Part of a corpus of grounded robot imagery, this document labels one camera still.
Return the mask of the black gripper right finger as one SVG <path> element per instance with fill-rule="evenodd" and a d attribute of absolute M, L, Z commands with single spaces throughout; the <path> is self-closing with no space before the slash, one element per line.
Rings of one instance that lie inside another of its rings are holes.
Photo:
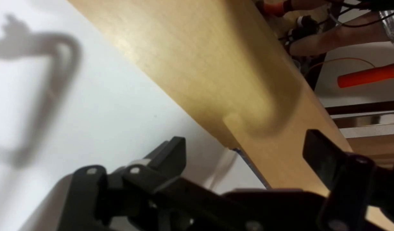
<path fill-rule="evenodd" d="M 324 231 L 384 231 L 368 221 L 369 207 L 394 224 L 394 168 L 343 152 L 319 130 L 306 132 L 303 159 L 330 190 L 318 218 Z"/>

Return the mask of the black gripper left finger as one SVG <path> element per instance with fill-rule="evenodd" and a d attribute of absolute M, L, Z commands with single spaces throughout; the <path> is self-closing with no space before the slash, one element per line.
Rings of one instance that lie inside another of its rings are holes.
<path fill-rule="evenodd" d="M 174 138 L 112 174 L 78 170 L 60 231 L 117 231 L 116 218 L 138 231 L 232 231 L 232 202 L 184 179 L 185 167 L 187 140 Z"/>

